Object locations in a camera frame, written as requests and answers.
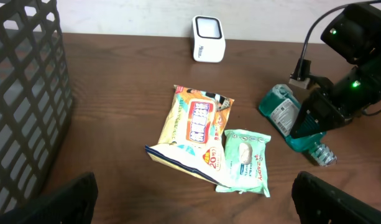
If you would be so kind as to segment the orange wiper sheet bag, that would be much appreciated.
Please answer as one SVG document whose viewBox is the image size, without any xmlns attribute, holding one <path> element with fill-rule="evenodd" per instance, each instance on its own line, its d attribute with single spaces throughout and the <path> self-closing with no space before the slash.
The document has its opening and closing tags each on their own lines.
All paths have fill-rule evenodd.
<svg viewBox="0 0 381 224">
<path fill-rule="evenodd" d="M 180 85 L 174 89 L 158 143 L 145 146 L 146 153 L 153 161 L 196 178 L 232 186 L 222 141 L 234 100 Z"/>
</svg>

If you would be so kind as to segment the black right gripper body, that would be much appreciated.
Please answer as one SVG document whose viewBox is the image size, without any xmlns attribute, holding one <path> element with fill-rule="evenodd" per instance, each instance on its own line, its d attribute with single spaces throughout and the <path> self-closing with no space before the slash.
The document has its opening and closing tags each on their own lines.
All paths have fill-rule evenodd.
<svg viewBox="0 0 381 224">
<path fill-rule="evenodd" d="M 314 91 L 314 118 L 320 128 L 340 128 L 381 100 L 381 54 L 329 88 Z"/>
</svg>

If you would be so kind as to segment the grey plastic basket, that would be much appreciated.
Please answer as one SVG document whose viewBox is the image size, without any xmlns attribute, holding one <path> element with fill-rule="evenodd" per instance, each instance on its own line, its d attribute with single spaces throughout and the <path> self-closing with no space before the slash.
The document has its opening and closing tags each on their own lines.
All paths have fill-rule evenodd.
<svg viewBox="0 0 381 224">
<path fill-rule="evenodd" d="M 55 0 L 0 0 L 0 215 L 35 198 L 73 98 Z"/>
</svg>

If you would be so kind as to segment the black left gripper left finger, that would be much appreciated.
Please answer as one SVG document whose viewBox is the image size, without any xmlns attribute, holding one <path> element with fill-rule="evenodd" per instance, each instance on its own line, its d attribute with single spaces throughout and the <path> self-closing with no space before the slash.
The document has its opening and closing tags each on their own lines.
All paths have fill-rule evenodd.
<svg viewBox="0 0 381 224">
<path fill-rule="evenodd" d="M 85 172 L 56 191 L 0 215 L 0 224 L 90 224 L 98 198 L 92 172 Z"/>
</svg>

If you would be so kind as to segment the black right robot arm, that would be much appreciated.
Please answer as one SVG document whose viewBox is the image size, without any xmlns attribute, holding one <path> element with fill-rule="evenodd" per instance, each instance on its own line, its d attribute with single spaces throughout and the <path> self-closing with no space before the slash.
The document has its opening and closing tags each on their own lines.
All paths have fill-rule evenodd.
<svg viewBox="0 0 381 224">
<path fill-rule="evenodd" d="M 290 83 L 311 90 L 290 131 L 294 139 L 341 128 L 381 100 L 381 10 L 376 1 L 337 7 L 321 40 L 353 66 L 337 83 L 310 72 L 304 46 Z"/>
</svg>

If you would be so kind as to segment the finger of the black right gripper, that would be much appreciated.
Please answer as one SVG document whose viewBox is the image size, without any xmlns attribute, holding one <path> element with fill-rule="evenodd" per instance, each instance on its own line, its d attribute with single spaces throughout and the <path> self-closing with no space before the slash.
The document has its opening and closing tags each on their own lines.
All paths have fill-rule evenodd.
<svg viewBox="0 0 381 224">
<path fill-rule="evenodd" d="M 303 138 L 346 125 L 346 118 L 329 101 L 321 90 L 314 90 L 301 104 L 300 111 L 292 126 L 293 139 Z"/>
</svg>

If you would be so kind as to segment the white black barcode scanner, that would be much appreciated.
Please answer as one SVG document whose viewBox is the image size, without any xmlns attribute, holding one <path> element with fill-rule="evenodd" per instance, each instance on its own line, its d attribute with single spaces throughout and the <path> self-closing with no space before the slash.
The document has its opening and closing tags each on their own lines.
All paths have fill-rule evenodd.
<svg viewBox="0 0 381 224">
<path fill-rule="evenodd" d="M 190 40 L 195 61 L 219 63 L 224 58 L 226 41 L 218 18 L 209 16 L 192 18 Z"/>
</svg>

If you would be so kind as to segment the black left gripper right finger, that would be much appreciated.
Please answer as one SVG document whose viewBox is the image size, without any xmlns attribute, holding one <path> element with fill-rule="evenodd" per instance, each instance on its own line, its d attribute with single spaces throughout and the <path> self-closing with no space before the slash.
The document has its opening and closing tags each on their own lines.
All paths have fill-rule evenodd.
<svg viewBox="0 0 381 224">
<path fill-rule="evenodd" d="M 291 197 L 301 224 L 381 224 L 381 211 L 306 171 L 298 173 Z"/>
</svg>

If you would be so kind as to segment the teal package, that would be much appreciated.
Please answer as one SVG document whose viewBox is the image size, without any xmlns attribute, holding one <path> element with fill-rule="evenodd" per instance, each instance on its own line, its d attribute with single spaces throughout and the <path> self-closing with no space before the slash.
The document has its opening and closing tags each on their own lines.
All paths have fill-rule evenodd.
<svg viewBox="0 0 381 224">
<path fill-rule="evenodd" d="M 252 192 L 269 198 L 265 149 L 271 136 L 243 129 L 227 129 L 224 133 L 224 153 L 232 185 L 217 185 L 216 191 L 239 194 Z"/>
</svg>

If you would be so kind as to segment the teal mouthwash bottle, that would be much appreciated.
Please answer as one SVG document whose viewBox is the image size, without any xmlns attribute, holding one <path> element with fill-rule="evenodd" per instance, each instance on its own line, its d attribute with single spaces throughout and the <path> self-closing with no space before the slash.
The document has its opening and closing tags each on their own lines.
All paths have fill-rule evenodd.
<svg viewBox="0 0 381 224">
<path fill-rule="evenodd" d="M 260 113 L 272 123 L 291 149 L 307 155 L 319 166 L 335 164 L 336 155 L 321 142 L 325 132 L 296 139 L 290 135 L 300 108 L 301 104 L 286 84 L 275 85 L 259 105 Z"/>
</svg>

